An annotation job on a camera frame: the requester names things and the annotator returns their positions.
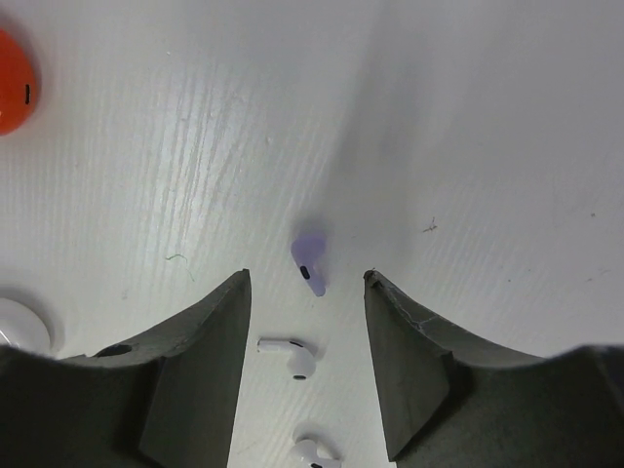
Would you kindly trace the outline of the purple earbud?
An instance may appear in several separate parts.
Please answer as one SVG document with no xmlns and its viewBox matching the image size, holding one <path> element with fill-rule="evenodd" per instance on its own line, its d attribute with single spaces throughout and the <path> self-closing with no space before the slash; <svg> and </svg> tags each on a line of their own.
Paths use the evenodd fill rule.
<svg viewBox="0 0 624 468">
<path fill-rule="evenodd" d="M 327 237 L 322 233 L 303 233 L 291 244 L 293 261 L 302 278 L 317 297 L 325 295 L 327 283 L 321 272 L 321 260 L 327 249 Z"/>
</svg>

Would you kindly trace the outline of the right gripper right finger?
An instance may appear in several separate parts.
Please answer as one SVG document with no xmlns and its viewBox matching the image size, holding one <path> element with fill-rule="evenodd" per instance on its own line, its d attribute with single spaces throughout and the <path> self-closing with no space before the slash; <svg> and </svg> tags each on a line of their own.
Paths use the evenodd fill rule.
<svg viewBox="0 0 624 468">
<path fill-rule="evenodd" d="M 364 276 L 388 458 L 400 467 L 619 467 L 623 349 L 550 358 L 481 338 Z"/>
</svg>

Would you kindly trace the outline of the orange earbud charging case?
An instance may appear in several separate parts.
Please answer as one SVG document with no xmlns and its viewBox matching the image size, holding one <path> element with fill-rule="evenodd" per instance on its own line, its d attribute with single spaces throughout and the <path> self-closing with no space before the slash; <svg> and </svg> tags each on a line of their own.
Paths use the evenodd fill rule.
<svg viewBox="0 0 624 468">
<path fill-rule="evenodd" d="M 1 28 L 1 136 L 22 127 L 34 113 L 40 91 L 38 63 L 29 44 Z"/>
</svg>

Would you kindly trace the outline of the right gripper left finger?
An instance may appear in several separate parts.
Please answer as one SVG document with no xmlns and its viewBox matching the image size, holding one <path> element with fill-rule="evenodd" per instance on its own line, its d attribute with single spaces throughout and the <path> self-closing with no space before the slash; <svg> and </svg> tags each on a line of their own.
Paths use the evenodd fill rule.
<svg viewBox="0 0 624 468">
<path fill-rule="evenodd" d="M 223 467 L 252 305 L 248 270 L 92 357 L 1 350 L 5 467 Z"/>
</svg>

